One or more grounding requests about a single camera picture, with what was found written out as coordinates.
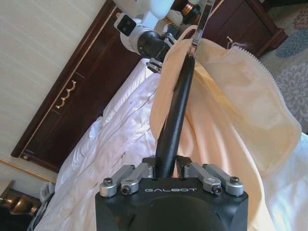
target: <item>patterned carpet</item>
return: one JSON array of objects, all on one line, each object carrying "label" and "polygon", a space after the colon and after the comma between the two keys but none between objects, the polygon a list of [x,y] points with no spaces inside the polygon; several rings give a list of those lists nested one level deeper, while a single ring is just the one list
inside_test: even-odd
[{"label": "patterned carpet", "polygon": [[285,102],[308,132],[308,4],[275,7],[269,15],[289,38],[260,60],[273,74]]}]

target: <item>beige wallpaper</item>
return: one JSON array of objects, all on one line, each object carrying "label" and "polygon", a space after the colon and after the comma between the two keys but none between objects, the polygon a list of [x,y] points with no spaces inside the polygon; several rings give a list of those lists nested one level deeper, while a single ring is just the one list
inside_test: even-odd
[{"label": "beige wallpaper", "polygon": [[[104,2],[0,0],[0,158],[56,179],[10,154]],[[43,183],[0,164],[5,179],[36,196]]]}]

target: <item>cream fabric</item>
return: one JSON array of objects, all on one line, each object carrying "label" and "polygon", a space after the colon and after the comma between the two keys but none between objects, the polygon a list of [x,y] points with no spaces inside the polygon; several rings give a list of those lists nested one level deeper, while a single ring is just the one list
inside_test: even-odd
[{"label": "cream fabric", "polygon": [[[190,44],[179,39],[165,58],[150,117],[156,140]],[[249,195],[249,230],[274,230],[260,175],[292,154],[301,127],[270,73],[249,53],[202,39],[196,59],[179,154],[240,177]]]}]

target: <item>brass drawer handle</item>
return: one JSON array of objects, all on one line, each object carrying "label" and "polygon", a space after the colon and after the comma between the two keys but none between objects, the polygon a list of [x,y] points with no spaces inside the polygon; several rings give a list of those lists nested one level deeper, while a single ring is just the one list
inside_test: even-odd
[{"label": "brass drawer handle", "polygon": [[73,86],[71,88],[66,89],[67,95],[65,97],[61,97],[62,102],[60,105],[56,105],[56,108],[60,109],[61,107],[63,107],[65,104],[65,100],[67,100],[70,96],[70,92],[75,89],[76,82],[72,80],[72,83],[73,83]]}]

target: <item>white bedding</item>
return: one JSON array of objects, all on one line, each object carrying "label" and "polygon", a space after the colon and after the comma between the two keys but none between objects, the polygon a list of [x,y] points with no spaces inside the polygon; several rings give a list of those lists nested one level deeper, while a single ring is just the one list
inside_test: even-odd
[{"label": "white bedding", "polygon": [[[124,164],[137,165],[155,152],[149,116],[158,79],[159,75],[153,74],[144,80],[122,102],[109,123],[96,124],[95,138],[83,141],[86,152],[82,161],[79,159],[78,165],[68,170],[74,159],[69,158],[61,168],[60,173],[66,174],[60,177],[65,175],[65,180],[57,182],[56,194],[36,231],[96,230],[94,196],[103,178]],[[263,178],[267,206],[278,231],[302,231],[308,227],[307,154],[308,137],[303,134],[287,163],[276,174]]]}]

